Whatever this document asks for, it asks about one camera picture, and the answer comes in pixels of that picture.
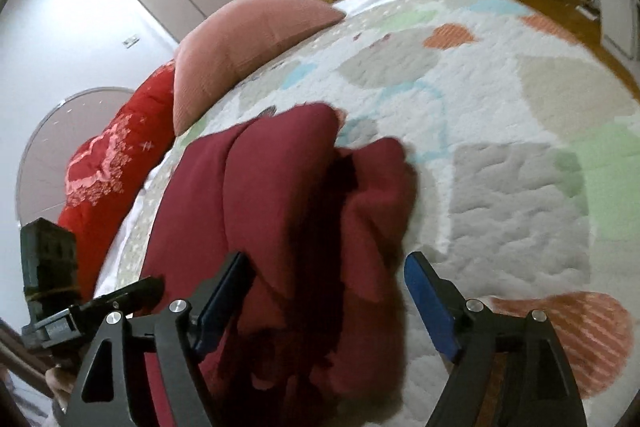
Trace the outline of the person's left hand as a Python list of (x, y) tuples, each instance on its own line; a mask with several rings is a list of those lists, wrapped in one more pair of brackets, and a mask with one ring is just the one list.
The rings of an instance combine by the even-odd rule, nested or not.
[(76, 376), (67, 373), (62, 367), (51, 367), (44, 374), (46, 383), (54, 395), (54, 399), (63, 412), (66, 412), (70, 397), (74, 391)]

